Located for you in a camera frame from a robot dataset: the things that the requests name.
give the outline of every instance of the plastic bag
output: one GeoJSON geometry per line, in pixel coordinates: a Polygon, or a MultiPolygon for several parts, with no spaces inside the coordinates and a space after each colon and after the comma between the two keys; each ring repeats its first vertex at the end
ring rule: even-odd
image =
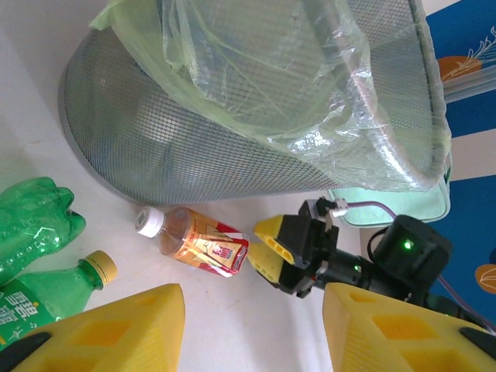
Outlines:
{"type": "MultiPolygon", "coordinates": [[[[432,100],[435,108],[415,107],[415,89],[403,98],[411,105],[381,107],[370,44],[355,20],[370,17],[360,14],[368,3],[391,10],[388,3],[395,2],[408,0],[363,0],[359,14],[346,0],[113,0],[91,26],[111,26],[179,104],[290,153],[343,186],[426,190],[439,183],[450,148],[437,67],[429,65],[426,73],[423,60],[416,64],[433,87],[424,89],[422,100],[432,100]],[[401,124],[403,117],[414,125],[401,124]]],[[[386,29],[391,34],[384,40],[422,31],[420,44],[433,64],[419,12],[411,24],[386,29]]],[[[411,56],[398,57],[401,64],[411,56]]]]}

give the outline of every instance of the plastic bottle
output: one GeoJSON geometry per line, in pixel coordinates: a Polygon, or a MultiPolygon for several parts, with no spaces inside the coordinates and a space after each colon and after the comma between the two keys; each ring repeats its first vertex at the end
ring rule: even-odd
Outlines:
{"type": "Polygon", "coordinates": [[[136,219],[136,231],[157,236],[165,256],[223,277],[239,271],[248,251],[245,234],[184,207],[167,214],[146,207],[136,219]]]}
{"type": "Polygon", "coordinates": [[[112,259],[97,250],[77,267],[23,274],[0,287],[0,351],[37,327],[82,312],[91,293],[116,275],[112,259]]]}
{"type": "Polygon", "coordinates": [[[41,256],[56,253],[81,234],[86,221],[69,206],[74,194],[48,177],[0,194],[0,285],[41,256]]]}

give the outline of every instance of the green plastic bottle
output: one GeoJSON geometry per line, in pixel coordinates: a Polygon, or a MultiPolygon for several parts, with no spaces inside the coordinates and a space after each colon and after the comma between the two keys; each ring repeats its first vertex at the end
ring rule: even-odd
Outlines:
{"type": "Polygon", "coordinates": [[[48,177],[33,178],[0,194],[0,285],[41,256],[78,237],[86,221],[69,207],[74,194],[48,177]]]}
{"type": "Polygon", "coordinates": [[[23,274],[0,287],[0,351],[37,327],[82,312],[91,293],[116,275],[112,259],[97,250],[77,267],[23,274]]]}

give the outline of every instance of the crushed plastic bottle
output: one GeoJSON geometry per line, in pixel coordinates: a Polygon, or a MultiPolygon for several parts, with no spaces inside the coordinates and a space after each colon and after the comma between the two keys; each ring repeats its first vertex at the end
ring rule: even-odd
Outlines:
{"type": "Polygon", "coordinates": [[[49,177],[19,182],[0,194],[0,285],[83,232],[86,221],[69,209],[73,200],[71,190],[49,177]]]}

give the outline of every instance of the white bottle cap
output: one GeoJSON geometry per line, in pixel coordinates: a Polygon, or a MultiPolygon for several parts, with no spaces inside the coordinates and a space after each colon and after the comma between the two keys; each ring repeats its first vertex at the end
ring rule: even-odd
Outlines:
{"type": "Polygon", "coordinates": [[[136,218],[136,231],[149,238],[158,235],[164,225],[165,214],[153,207],[144,208],[136,218]]]}

